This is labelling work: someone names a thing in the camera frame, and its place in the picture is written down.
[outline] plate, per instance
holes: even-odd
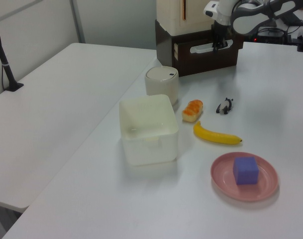
[[[233,175],[236,157],[255,157],[259,167],[257,184],[237,185]],[[278,176],[265,159],[245,152],[227,153],[217,158],[211,166],[211,177],[216,186],[226,195],[246,202],[260,201],[270,197],[278,187]]]

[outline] lid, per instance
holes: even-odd
[[[172,79],[177,73],[178,71],[176,68],[169,66],[159,66],[151,68],[147,72],[146,76],[150,79],[162,81]]]

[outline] banana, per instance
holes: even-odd
[[[242,142],[238,136],[207,130],[201,126],[200,121],[193,126],[193,132],[196,136],[215,143],[238,144]]]

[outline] floor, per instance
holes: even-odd
[[[0,207],[0,239],[14,225],[21,213]]]

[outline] purple sponge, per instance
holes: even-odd
[[[235,158],[233,174],[237,185],[257,184],[259,168],[254,157]]]

